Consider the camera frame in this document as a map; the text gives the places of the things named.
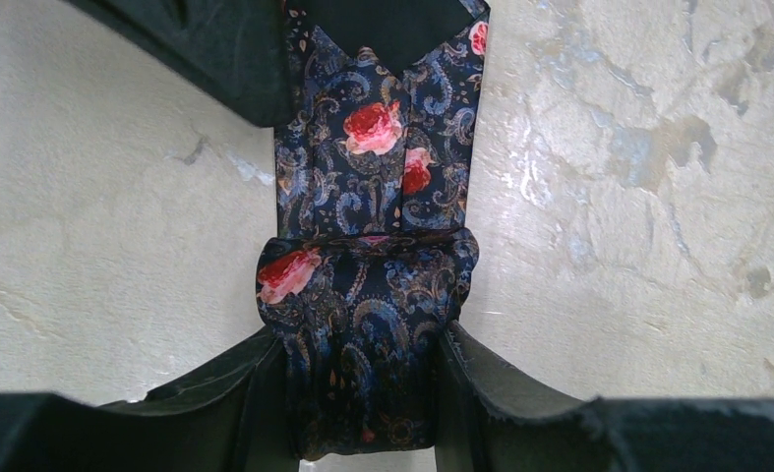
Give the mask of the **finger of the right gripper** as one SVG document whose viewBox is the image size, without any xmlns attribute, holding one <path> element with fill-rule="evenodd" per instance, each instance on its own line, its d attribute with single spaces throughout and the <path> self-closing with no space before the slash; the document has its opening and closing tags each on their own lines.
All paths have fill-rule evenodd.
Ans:
<svg viewBox="0 0 774 472">
<path fill-rule="evenodd" d="M 269 0 L 71 0 L 260 128 L 293 114 L 281 4 Z"/>
</svg>

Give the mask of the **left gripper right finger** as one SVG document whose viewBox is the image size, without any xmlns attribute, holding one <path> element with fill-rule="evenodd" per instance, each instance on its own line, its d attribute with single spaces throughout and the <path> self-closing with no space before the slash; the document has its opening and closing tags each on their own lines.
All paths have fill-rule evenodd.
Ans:
<svg viewBox="0 0 774 472">
<path fill-rule="evenodd" d="M 441 471 L 774 471 L 774 399 L 579 400 L 458 323 L 436 353 Z"/>
</svg>

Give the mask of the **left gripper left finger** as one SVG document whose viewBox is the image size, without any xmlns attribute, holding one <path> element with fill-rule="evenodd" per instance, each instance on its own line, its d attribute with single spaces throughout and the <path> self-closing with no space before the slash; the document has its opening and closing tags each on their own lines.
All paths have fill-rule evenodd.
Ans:
<svg viewBox="0 0 774 472">
<path fill-rule="evenodd" d="M 267 327 L 149 391 L 89 406 L 0 393 L 0 471 L 296 471 L 285 354 Z"/>
</svg>

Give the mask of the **dark floral patterned tie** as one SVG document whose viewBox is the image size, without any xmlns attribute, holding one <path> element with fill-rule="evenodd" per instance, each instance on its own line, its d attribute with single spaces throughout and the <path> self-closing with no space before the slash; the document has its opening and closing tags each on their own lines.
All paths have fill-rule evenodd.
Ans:
<svg viewBox="0 0 774 472">
<path fill-rule="evenodd" d="M 434 351 L 470 291 L 465 225 L 490 8 L 287 1 L 295 112 L 273 131 L 259 315 L 299 457 L 431 447 Z"/>
</svg>

